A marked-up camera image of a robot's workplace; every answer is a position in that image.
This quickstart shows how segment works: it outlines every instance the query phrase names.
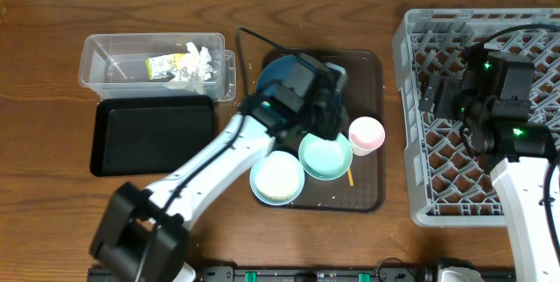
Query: clear plastic container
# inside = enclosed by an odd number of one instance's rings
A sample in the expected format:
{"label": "clear plastic container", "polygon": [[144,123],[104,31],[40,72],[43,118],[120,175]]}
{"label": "clear plastic container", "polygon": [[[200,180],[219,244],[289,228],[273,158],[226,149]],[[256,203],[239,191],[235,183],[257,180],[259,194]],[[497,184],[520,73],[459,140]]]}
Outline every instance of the clear plastic container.
{"label": "clear plastic container", "polygon": [[81,55],[79,83],[102,99],[197,95],[196,86],[189,81],[175,81],[170,87],[169,82],[150,80],[145,64],[149,58],[187,53],[188,42],[193,42],[199,51],[206,47],[212,56],[213,76],[203,82],[203,94],[214,100],[233,99],[236,79],[229,65],[233,56],[235,70],[235,56],[228,52],[226,58],[225,40],[219,33],[91,35]]}

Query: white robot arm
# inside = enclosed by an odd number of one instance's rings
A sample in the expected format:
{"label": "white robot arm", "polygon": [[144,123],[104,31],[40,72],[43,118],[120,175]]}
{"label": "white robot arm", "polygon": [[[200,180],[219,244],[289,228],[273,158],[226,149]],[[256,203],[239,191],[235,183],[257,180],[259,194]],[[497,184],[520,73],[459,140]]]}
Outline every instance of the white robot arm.
{"label": "white robot arm", "polygon": [[[196,156],[167,177],[149,185],[150,200],[163,207],[175,188],[188,177],[197,166],[212,157],[223,145],[233,138],[242,115],[233,116],[226,129]],[[168,215],[181,215],[184,227],[191,229],[202,212],[242,173],[259,159],[267,156],[275,138],[267,133],[267,128],[252,116],[246,116],[245,124],[234,145],[221,154],[214,162],[196,175],[173,201]]]}
{"label": "white robot arm", "polygon": [[[542,205],[544,176],[549,165],[547,159],[521,157],[518,162],[503,159],[490,173],[504,209],[516,277],[520,282],[560,281],[560,266]],[[558,201],[557,169],[552,180],[551,196]],[[552,205],[552,213],[558,229],[558,204]]]}
{"label": "white robot arm", "polygon": [[[347,116],[340,104],[342,67],[304,53],[271,96],[247,95],[226,129],[177,171],[143,191],[117,189],[90,246],[90,254],[122,282],[190,282],[185,264],[188,230],[237,177],[268,155],[277,139],[302,131],[335,139]],[[149,232],[139,221],[155,221]]]}

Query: green clip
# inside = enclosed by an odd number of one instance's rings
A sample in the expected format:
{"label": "green clip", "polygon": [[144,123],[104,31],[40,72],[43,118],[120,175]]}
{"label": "green clip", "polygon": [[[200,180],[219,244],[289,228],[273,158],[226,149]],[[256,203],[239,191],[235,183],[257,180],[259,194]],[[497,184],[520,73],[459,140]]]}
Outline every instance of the green clip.
{"label": "green clip", "polygon": [[358,274],[358,282],[369,282],[369,274],[367,273]]}
{"label": "green clip", "polygon": [[245,272],[245,282],[256,282],[256,272]]}

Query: blue plate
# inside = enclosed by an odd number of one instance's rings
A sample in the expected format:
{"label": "blue plate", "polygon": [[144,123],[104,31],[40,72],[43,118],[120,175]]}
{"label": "blue plate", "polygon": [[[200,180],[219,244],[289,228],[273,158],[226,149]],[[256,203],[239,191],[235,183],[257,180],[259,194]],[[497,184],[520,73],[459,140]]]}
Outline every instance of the blue plate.
{"label": "blue plate", "polygon": [[[290,75],[290,72],[297,63],[298,59],[293,55],[286,55],[282,58],[273,60],[263,69],[259,79],[256,81],[256,90],[259,90],[270,81],[285,79],[288,75]],[[271,96],[276,90],[276,87],[277,85],[272,85],[263,93],[267,96]]]}

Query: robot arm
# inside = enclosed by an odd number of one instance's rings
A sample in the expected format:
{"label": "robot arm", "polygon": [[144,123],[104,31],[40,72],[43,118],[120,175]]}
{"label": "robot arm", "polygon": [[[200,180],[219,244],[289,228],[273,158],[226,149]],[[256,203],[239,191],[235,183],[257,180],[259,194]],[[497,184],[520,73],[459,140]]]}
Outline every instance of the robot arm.
{"label": "robot arm", "polygon": [[[549,165],[547,159],[503,159],[490,172],[504,209],[518,281],[560,281],[560,266],[542,205],[543,181]],[[553,180],[550,190],[558,200],[558,172],[554,172]],[[560,226],[557,204],[552,206],[552,213]]]}
{"label": "robot arm", "polygon": [[[191,174],[194,168],[212,157],[228,140],[233,138],[241,119],[242,115],[235,115],[226,129],[196,156],[169,176],[146,187],[152,192],[150,200],[162,208],[173,190]],[[202,212],[237,177],[269,154],[274,141],[275,139],[267,133],[267,128],[262,123],[256,121],[252,116],[247,116],[240,136],[232,147],[188,183],[188,187],[184,188],[178,199],[171,204],[167,214],[181,215],[185,222],[184,227],[190,230]]]}
{"label": "robot arm", "polygon": [[[518,281],[558,281],[559,259],[543,206],[545,176],[557,150],[546,125],[528,122],[535,66],[518,54],[482,46],[470,50],[463,79],[432,76],[419,108],[463,122],[465,148],[472,157],[481,156],[502,203]],[[465,128],[472,133],[472,149]],[[553,199],[558,198],[557,176]],[[553,215],[560,218],[554,205]]]}
{"label": "robot arm", "polygon": [[[288,141],[303,130],[335,139],[347,119],[340,104],[344,68],[303,53],[297,61],[285,80],[274,82],[272,96],[245,97],[241,114],[177,171],[143,191],[130,183],[117,189],[90,254],[122,282],[193,281],[194,270],[185,263],[188,230],[210,203],[277,140]],[[142,222],[153,220],[149,232]]]}

